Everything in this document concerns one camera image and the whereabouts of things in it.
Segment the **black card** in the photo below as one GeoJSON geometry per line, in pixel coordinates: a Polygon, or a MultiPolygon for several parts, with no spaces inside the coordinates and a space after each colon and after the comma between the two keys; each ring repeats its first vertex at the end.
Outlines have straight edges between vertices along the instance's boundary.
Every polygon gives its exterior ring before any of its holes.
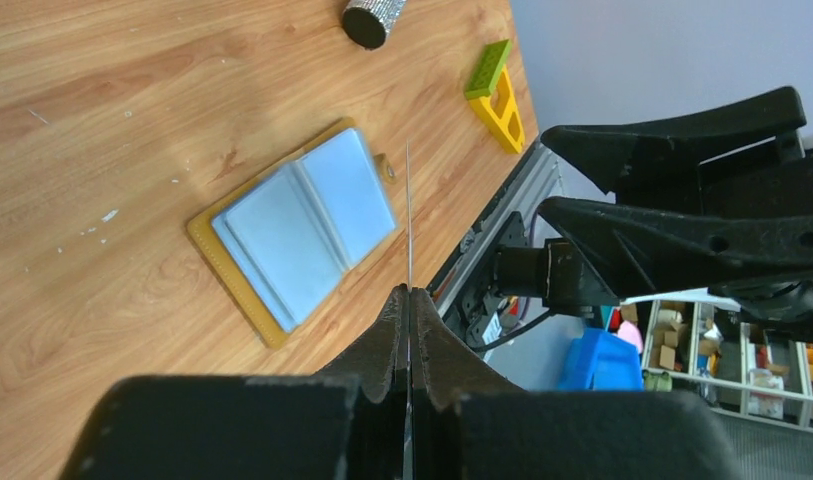
{"type": "Polygon", "coordinates": [[[407,289],[411,292],[413,288],[413,209],[412,209],[412,187],[411,187],[411,139],[407,139],[405,147],[405,173],[406,173],[406,231],[407,231],[407,289]]]}

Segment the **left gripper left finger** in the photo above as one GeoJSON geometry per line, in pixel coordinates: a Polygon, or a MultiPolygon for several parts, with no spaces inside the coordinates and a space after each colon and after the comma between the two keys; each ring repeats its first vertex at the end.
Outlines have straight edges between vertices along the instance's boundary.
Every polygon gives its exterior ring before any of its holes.
{"type": "Polygon", "coordinates": [[[409,289],[315,374],[142,375],[99,399],[64,479],[400,479],[409,289]]]}

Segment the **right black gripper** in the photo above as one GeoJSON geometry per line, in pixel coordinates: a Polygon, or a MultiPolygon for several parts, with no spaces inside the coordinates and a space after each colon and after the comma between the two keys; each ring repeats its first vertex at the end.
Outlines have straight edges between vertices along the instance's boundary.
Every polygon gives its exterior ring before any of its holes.
{"type": "Polygon", "coordinates": [[[544,146],[620,205],[554,196],[538,212],[616,298],[708,287],[744,321],[813,342],[805,125],[792,86],[667,119],[557,125],[544,146]]]}

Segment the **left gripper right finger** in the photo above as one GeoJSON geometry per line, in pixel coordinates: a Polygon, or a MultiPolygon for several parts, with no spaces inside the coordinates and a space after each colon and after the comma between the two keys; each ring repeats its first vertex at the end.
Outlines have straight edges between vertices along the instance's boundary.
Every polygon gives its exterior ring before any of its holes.
{"type": "Polygon", "coordinates": [[[416,479],[739,479],[717,417],[687,392],[523,390],[409,293],[416,479]]]}

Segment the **yellow leather card holder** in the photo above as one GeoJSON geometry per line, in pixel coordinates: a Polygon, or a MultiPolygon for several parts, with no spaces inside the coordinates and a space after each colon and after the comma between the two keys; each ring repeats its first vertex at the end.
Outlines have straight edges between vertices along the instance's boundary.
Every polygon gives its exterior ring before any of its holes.
{"type": "Polygon", "coordinates": [[[193,218],[186,231],[254,332],[279,348],[398,228],[371,150],[344,117],[193,218]]]}

